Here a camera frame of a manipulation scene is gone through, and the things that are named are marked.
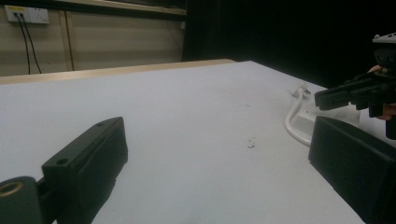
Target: black curtain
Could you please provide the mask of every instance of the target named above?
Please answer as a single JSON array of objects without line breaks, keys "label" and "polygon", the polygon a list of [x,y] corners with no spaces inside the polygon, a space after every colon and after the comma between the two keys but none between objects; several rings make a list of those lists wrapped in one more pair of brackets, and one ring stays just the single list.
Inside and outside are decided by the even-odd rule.
[{"label": "black curtain", "polygon": [[333,87],[375,65],[372,39],[396,32],[386,1],[189,0],[184,61],[254,61]]}]

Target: small white object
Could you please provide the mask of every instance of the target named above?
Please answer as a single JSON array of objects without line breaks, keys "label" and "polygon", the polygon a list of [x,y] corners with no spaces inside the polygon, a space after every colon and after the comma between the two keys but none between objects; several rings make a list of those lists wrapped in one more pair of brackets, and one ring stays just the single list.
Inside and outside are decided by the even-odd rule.
[{"label": "small white object", "polygon": [[355,127],[359,127],[360,114],[361,112],[354,105],[327,111],[319,110],[315,105],[314,97],[312,97],[291,119],[290,124],[301,136],[312,139],[317,116],[339,119]]},{"label": "small white object", "polygon": [[376,35],[373,43],[396,44],[396,33],[388,35]]},{"label": "small white object", "polygon": [[186,29],[186,22],[182,22],[180,25],[180,29],[185,30]]},{"label": "small white object", "polygon": [[28,7],[29,19],[31,23],[50,23],[49,12],[44,8]]},{"label": "small white object", "polygon": [[359,127],[360,111],[353,105],[321,111],[316,107],[315,98],[312,97],[302,106],[304,95],[307,96],[307,94],[310,94],[305,82],[299,84],[297,89],[292,91],[291,94],[298,97],[298,100],[294,103],[292,109],[285,118],[285,128],[292,137],[306,146],[311,145],[317,116],[339,119]]}]

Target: power socket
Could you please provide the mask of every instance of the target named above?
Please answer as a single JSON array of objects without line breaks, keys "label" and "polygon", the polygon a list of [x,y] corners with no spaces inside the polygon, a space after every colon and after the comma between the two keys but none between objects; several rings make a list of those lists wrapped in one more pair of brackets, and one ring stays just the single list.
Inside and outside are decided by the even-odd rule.
[{"label": "power socket", "polygon": [[5,6],[5,9],[9,21],[18,22],[18,18],[14,14],[14,13],[18,13],[20,15],[23,15],[25,22],[30,22],[29,12],[27,10],[27,7]]},{"label": "power socket", "polygon": [[23,15],[25,22],[29,23],[50,23],[49,13],[44,8],[37,7],[16,7],[16,6],[5,6],[7,18],[9,21],[18,22],[18,18],[15,13]]},{"label": "power socket", "polygon": [[28,7],[29,19],[31,23],[50,23],[49,13],[44,8]]}]

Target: white table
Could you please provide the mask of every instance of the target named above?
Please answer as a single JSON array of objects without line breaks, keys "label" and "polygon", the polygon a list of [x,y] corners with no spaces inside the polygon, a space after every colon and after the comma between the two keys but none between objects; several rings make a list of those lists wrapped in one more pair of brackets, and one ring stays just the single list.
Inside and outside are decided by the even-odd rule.
[{"label": "white table", "polygon": [[129,161],[93,223],[363,223],[283,127],[300,81],[246,62],[2,85],[0,181],[123,116]]}]

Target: wall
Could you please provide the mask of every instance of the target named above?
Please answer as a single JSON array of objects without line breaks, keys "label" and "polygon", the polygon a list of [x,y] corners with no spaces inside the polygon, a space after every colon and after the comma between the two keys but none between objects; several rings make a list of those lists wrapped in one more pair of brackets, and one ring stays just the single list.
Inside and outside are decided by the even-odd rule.
[{"label": "wall", "polygon": [[[180,62],[179,21],[49,10],[50,24],[28,24],[43,73]],[[0,76],[28,74],[21,28],[0,6]],[[32,74],[38,73],[28,42]]]}]

